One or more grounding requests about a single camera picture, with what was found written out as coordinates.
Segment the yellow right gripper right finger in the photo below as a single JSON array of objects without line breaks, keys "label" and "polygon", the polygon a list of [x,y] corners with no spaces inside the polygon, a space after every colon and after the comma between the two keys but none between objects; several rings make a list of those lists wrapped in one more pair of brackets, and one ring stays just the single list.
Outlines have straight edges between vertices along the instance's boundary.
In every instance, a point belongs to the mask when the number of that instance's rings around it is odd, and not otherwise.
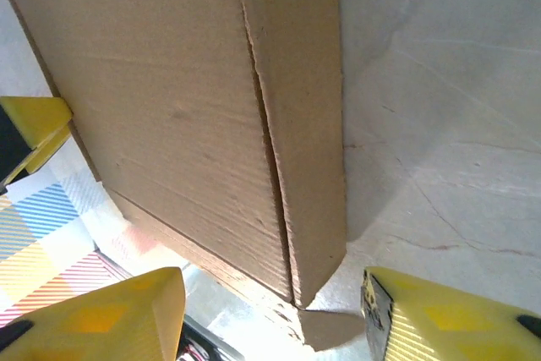
[{"label": "yellow right gripper right finger", "polygon": [[373,361],[541,361],[541,315],[399,271],[363,271]]}]

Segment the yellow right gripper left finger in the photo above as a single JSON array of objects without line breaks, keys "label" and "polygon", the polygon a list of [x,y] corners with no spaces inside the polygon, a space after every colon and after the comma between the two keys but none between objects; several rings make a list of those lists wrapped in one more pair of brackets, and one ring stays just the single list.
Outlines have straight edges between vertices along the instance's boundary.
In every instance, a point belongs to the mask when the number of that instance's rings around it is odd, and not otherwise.
[{"label": "yellow right gripper left finger", "polygon": [[183,274],[164,267],[52,304],[0,328],[0,361],[176,361]]}]

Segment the brown cardboard box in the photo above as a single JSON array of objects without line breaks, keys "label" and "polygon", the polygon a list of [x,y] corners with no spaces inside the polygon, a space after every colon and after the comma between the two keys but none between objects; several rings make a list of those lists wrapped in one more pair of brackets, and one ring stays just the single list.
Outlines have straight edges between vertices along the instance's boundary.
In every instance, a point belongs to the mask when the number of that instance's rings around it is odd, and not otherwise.
[{"label": "brown cardboard box", "polygon": [[124,217],[315,350],[347,250],[340,0],[9,0]]}]

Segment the pastel checked cloth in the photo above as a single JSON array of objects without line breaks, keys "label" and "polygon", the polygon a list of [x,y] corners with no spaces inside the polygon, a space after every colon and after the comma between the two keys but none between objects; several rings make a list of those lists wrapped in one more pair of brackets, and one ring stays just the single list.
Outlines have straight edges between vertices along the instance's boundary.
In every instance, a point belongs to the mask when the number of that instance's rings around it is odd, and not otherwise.
[{"label": "pastel checked cloth", "polygon": [[310,361],[311,349],[126,221],[74,141],[0,196],[0,326],[166,266],[183,273],[187,321],[227,361]]}]

